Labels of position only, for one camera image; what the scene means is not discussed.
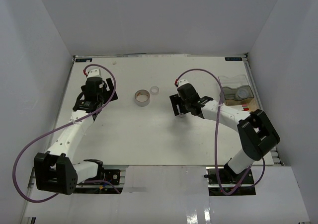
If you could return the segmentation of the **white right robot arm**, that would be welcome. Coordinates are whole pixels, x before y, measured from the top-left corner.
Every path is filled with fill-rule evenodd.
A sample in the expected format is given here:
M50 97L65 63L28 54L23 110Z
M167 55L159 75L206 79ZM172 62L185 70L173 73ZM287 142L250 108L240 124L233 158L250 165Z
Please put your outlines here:
M224 177L229 183L241 180L242 172L280 143L280 137L264 111L240 111L219 104L211 97L200 97L185 79L177 82L176 89L177 94L169 97L175 116L191 113L219 122L238 133L241 150L224 165Z

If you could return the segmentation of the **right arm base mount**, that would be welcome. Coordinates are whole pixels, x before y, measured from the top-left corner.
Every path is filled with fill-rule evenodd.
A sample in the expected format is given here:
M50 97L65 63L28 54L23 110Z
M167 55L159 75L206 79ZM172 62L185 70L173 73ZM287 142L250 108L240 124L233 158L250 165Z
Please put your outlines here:
M230 192L238 184L245 170L236 177L230 176L223 168L219 169L219 176L221 185L225 192ZM206 174L203 176L208 182L208 191L210 197L225 196L223 191L220 189L215 168L209 168L206 170ZM242 181L241 185L236 189L232 196L255 196L256 190L251 187L255 183L251 170L248 171L246 177Z

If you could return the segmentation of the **small clear tape roll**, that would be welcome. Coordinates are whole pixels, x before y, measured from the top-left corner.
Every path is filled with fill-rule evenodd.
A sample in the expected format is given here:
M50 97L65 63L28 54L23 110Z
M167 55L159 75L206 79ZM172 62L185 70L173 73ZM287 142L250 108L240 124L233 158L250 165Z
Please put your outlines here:
M150 93L151 93L152 95L158 95L158 94L159 94L159 87L157 87L157 86L152 86L152 87L150 88Z

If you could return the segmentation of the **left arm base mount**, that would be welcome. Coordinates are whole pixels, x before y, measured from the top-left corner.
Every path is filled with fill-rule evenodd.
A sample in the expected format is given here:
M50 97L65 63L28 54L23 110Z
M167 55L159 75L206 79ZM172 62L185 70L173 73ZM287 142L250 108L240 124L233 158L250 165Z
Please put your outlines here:
M75 194L121 194L125 183L125 170L106 169L97 178L91 178L77 185Z

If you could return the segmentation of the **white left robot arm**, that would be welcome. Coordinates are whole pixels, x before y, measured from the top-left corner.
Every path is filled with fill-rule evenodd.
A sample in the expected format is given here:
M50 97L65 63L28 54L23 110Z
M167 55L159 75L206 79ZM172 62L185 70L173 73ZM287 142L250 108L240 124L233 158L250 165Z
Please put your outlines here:
M80 163L74 163L73 159L78 145L96 120L102 105L117 98L110 78L87 78L73 107L70 126L63 129L45 153L39 152L34 158L38 190L70 195L82 182L88 180L99 184L104 180L102 161L85 159Z

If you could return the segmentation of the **large clear tape roll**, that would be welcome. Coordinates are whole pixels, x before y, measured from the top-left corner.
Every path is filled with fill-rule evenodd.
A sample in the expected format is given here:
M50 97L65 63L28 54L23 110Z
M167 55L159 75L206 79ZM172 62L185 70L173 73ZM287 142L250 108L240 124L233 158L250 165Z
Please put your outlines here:
M134 95L135 103L140 107L148 106L150 103L150 93L147 90L141 89L136 91Z

